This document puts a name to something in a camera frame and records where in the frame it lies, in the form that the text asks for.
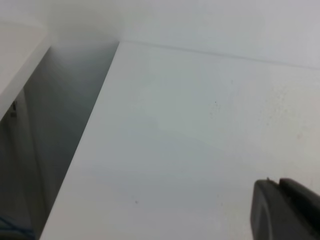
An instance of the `white shelf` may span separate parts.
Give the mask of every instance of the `white shelf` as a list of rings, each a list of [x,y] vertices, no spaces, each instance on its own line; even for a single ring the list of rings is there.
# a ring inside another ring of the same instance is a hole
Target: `white shelf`
[[[0,22],[0,119],[49,47],[46,30]]]
[[[320,70],[122,42],[41,239],[251,239],[256,180],[320,192],[319,102]]]

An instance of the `white panel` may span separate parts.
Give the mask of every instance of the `white panel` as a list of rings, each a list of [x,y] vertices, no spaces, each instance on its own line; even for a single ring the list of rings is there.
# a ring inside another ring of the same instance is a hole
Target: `white panel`
[[[0,120],[49,47],[46,30],[0,22]]]
[[[319,82],[121,43],[41,239],[251,239],[255,180],[320,192]]]

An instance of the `white surface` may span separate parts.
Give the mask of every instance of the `white surface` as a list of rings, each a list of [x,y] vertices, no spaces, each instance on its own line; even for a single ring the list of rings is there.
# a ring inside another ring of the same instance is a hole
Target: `white surface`
[[[0,22],[0,119],[49,47],[47,31]]]
[[[43,26],[53,39],[26,92],[48,206],[117,40],[319,68],[319,13],[318,0],[0,0],[1,18]]]
[[[0,16],[56,44],[131,40],[320,67],[318,0],[3,0]]]
[[[319,70],[121,43],[41,239],[252,239],[255,180],[320,193],[319,83]]]

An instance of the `black object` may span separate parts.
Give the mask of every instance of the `black object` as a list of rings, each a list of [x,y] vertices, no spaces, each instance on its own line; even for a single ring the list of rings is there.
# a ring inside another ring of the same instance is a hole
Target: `black object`
[[[320,240],[320,196],[292,179],[258,180],[250,220],[254,240]]]

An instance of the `white wall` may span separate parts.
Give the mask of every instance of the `white wall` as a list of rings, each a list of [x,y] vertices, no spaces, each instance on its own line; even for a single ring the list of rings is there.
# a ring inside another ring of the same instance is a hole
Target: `white wall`
[[[48,205],[119,39],[319,68],[319,12],[317,0],[0,0],[0,17],[52,35],[26,88]]]

